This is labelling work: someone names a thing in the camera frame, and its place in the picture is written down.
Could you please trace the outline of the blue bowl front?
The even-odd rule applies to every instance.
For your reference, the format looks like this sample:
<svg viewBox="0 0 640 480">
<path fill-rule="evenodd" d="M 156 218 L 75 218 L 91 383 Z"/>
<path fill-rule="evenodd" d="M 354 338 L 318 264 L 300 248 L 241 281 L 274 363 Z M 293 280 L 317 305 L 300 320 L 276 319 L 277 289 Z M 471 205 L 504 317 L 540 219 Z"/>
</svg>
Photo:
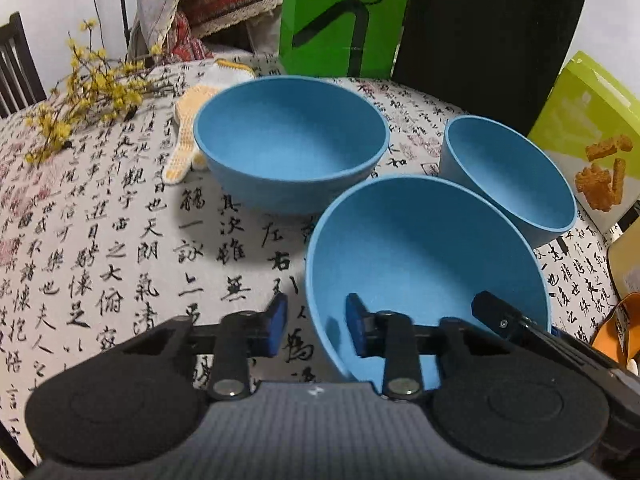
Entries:
<svg viewBox="0 0 640 480">
<path fill-rule="evenodd" d="M 488 290 L 544 330 L 551 301 L 533 249 L 493 204 L 438 177 L 363 181 L 326 208 L 305 266 L 307 307 L 322 347 L 346 380 L 382 385 L 383 361 L 356 355 L 346 299 L 395 311 L 418 325 L 453 316 L 474 323 L 471 304 Z"/>
</svg>

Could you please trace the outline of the blue bowl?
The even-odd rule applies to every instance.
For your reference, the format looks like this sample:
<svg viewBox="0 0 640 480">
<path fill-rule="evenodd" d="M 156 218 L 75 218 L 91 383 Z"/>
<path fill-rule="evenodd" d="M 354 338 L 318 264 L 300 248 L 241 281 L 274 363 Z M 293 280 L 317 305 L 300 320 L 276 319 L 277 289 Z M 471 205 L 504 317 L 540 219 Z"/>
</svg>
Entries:
<svg viewBox="0 0 640 480">
<path fill-rule="evenodd" d="M 367 179 L 390 144 L 385 117 L 332 82 L 260 77 L 221 91 L 195 121 L 210 173 L 242 205 L 303 216 Z"/>
<path fill-rule="evenodd" d="M 576 223 L 573 191 L 555 163 L 526 136 L 492 119 L 450 119 L 439 175 L 501 209 L 533 248 L 551 243 Z"/>
<path fill-rule="evenodd" d="M 474 323 L 471 304 L 488 290 L 544 330 L 551 301 L 533 249 L 493 204 L 438 177 L 363 181 L 326 208 L 305 266 L 307 307 L 322 347 L 346 380 L 382 385 L 383 361 L 356 355 L 346 299 L 395 311 L 418 325 L 453 316 Z"/>
</svg>

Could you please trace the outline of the calligraphy print tablecloth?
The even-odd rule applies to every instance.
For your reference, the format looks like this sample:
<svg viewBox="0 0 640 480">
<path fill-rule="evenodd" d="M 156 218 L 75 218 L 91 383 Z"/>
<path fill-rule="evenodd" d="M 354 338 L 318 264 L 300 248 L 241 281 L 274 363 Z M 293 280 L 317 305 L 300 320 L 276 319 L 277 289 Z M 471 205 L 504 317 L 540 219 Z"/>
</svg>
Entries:
<svg viewBox="0 0 640 480">
<path fill-rule="evenodd" d="M 177 315 L 200 324 L 288 296 L 279 354 L 254 380 L 334 382 L 304 287 L 316 220 L 243 206 L 205 171 L 166 185 L 174 110 L 208 61 L 164 66 L 169 90 L 30 168 L 26 112 L 1 123 L 1 420 L 32 460 L 26 403 L 48 378 Z"/>
</svg>

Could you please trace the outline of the yellow dotted work glove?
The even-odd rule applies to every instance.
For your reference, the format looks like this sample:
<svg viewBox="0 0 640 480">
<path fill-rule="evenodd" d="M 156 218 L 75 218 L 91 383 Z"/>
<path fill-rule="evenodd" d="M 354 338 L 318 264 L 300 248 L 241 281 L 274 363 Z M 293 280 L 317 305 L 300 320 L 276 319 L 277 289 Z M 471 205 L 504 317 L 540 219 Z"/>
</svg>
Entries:
<svg viewBox="0 0 640 480">
<path fill-rule="evenodd" d="M 222 90 L 255 78 L 254 70 L 246 65 L 217 60 L 194 86 L 183 92 L 174 107 L 177 141 L 162 171 L 163 184 L 179 184 L 191 170 L 203 171 L 207 168 L 206 158 L 195 141 L 198 113 Z"/>
</svg>

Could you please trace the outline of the green snack box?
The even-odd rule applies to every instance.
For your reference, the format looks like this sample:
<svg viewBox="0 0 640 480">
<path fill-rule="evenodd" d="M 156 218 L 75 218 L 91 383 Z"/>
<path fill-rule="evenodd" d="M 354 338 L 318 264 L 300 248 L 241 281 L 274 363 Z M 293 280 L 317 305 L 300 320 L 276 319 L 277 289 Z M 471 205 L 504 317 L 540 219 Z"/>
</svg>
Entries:
<svg viewBox="0 0 640 480">
<path fill-rule="evenodd" d="M 599 231 L 639 199 L 639 100 L 585 52 L 556 77 L 528 138 L 561 170 Z"/>
</svg>

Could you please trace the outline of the yellow flower branches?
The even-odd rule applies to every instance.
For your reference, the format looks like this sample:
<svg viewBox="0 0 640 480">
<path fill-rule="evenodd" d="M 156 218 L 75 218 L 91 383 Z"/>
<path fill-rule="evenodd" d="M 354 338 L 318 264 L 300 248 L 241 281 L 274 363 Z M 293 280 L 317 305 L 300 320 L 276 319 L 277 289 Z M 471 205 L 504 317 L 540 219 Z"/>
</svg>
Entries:
<svg viewBox="0 0 640 480">
<path fill-rule="evenodd" d="M 113 58 L 93 43 L 99 27 L 100 22 L 90 18 L 79 26 L 83 40 L 67 36 L 70 72 L 26 115 L 26 126 L 38 134 L 38 143 L 25 155 L 29 165 L 39 166 L 69 148 L 73 133 L 130 118 L 145 98 L 170 89 L 168 77 L 152 74 L 165 54 L 161 44 L 137 58 Z"/>
</svg>

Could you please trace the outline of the black paper bag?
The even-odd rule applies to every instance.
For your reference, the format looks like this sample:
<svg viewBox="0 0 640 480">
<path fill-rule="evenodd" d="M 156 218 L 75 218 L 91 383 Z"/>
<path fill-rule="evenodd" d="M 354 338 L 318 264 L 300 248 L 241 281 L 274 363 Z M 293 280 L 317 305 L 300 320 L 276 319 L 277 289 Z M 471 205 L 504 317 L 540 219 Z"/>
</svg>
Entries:
<svg viewBox="0 0 640 480">
<path fill-rule="evenodd" d="M 409 0 L 398 84 L 529 134 L 585 0 Z"/>
</svg>

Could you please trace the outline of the green paper shopping bag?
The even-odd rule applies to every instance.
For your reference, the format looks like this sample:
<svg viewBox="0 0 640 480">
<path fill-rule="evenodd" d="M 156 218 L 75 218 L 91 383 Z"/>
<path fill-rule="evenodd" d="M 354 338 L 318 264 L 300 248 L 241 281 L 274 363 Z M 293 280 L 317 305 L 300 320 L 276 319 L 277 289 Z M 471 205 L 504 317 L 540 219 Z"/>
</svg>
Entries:
<svg viewBox="0 0 640 480">
<path fill-rule="evenodd" d="M 408 0 L 283 0 L 280 62 L 287 73 L 386 79 Z"/>
</svg>

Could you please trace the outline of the dark wooden chair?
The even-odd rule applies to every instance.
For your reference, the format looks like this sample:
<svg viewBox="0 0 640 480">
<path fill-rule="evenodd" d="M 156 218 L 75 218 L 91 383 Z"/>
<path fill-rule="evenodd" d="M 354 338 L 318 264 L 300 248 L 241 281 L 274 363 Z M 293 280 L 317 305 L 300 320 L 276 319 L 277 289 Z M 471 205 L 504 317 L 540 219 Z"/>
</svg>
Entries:
<svg viewBox="0 0 640 480">
<path fill-rule="evenodd" d="M 0 68 L 2 118 L 47 99 L 18 12 L 0 28 Z"/>
</svg>

